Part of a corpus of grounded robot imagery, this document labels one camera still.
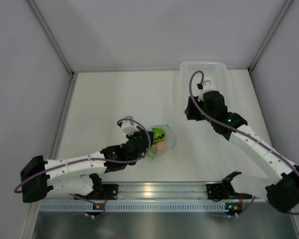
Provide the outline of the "green fake melon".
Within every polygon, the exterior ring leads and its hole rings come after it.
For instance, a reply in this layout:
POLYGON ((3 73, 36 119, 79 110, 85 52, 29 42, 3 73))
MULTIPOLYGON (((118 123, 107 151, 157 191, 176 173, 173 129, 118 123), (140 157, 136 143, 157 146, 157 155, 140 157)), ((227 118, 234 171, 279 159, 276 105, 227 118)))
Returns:
POLYGON ((152 129, 154 135, 153 135, 153 143, 157 144, 161 141, 165 140, 165 131, 162 128, 154 127, 152 129))

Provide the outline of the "pink fake egg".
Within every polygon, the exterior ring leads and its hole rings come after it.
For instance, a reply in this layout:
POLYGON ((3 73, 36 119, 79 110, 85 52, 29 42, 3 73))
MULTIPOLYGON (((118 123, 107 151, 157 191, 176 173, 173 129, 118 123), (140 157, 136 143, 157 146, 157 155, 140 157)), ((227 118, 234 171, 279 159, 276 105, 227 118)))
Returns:
POLYGON ((156 151, 159 151, 159 152, 165 151, 166 148, 167 148, 167 144, 164 141, 161 141, 155 145, 156 151))

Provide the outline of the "clear zip top bag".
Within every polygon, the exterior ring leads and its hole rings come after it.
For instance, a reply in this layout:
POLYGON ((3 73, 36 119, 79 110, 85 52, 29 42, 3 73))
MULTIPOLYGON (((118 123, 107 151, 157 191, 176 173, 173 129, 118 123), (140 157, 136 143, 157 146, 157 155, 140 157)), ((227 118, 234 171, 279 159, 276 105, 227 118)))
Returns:
POLYGON ((176 135, 168 124, 152 125, 148 128, 148 131, 154 133, 153 145, 147 154, 148 158, 156 159, 175 148, 177 143, 176 135))

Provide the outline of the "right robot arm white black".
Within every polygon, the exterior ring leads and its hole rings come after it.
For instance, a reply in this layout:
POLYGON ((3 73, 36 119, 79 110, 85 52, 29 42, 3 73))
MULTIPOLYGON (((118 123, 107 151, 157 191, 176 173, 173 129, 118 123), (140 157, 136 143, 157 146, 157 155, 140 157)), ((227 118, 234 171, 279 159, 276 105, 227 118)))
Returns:
POLYGON ((244 152, 266 174, 265 178, 234 171, 224 177, 217 192, 221 199, 240 194, 266 200, 283 214, 299 216, 299 165, 286 159, 263 141, 237 113, 228 111, 218 91, 190 95, 184 111, 187 120, 208 122, 213 130, 244 152))

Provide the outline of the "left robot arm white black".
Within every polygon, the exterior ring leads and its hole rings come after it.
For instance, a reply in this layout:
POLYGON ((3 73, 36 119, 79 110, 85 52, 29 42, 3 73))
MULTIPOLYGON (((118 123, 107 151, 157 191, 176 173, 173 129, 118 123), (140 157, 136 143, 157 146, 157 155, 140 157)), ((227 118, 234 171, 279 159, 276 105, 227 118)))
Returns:
POLYGON ((33 203, 69 194, 97 199, 103 192, 101 175, 135 165, 153 145, 153 137, 153 131, 138 129, 125 143, 89 155, 60 160, 35 156, 20 172, 22 200, 33 203))

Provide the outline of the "white plastic basket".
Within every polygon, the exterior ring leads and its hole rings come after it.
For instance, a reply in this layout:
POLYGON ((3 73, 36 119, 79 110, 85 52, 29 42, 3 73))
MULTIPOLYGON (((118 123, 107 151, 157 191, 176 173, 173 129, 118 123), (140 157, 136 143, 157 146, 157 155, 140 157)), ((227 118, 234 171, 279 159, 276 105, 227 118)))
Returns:
MULTIPOLYGON (((180 78, 181 78, 181 91, 182 91, 182 106, 186 107, 189 94, 189 81, 190 77, 196 71, 201 71, 204 74, 204 79, 212 79, 216 83, 217 91, 223 95, 225 105, 231 109, 231 89, 230 77, 225 64, 212 61, 185 61, 180 65, 180 78)), ((192 93, 194 96, 199 96, 200 90, 197 84, 201 82, 201 74, 198 73, 194 76, 192 82, 192 93)))

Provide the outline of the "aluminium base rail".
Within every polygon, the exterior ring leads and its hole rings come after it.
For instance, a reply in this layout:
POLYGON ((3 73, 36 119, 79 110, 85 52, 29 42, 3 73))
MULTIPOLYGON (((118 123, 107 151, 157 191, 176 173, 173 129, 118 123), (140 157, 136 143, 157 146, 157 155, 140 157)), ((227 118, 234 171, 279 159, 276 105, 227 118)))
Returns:
MULTIPOLYGON (((103 184, 117 184, 118 201, 167 201, 167 200, 210 200, 207 185, 218 182, 104 182, 103 184)), ((221 200, 243 201, 251 199, 251 195, 237 194, 221 200)))

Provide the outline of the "left aluminium frame post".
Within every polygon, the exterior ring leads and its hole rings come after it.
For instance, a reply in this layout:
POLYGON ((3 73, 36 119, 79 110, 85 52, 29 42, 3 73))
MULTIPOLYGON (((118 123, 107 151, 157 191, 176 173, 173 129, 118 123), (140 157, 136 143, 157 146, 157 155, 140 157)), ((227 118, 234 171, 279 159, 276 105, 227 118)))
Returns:
POLYGON ((57 42, 53 32, 51 31, 48 23, 45 20, 42 12, 40 11, 38 5, 34 0, 25 0, 25 3, 28 5, 30 11, 34 15, 35 19, 37 20, 39 26, 43 30, 45 36, 47 37, 48 41, 50 42, 53 50, 55 51, 57 57, 61 61, 62 65, 64 66, 66 72, 70 75, 74 75, 74 71, 72 70, 68 60, 66 59, 59 43, 57 42))

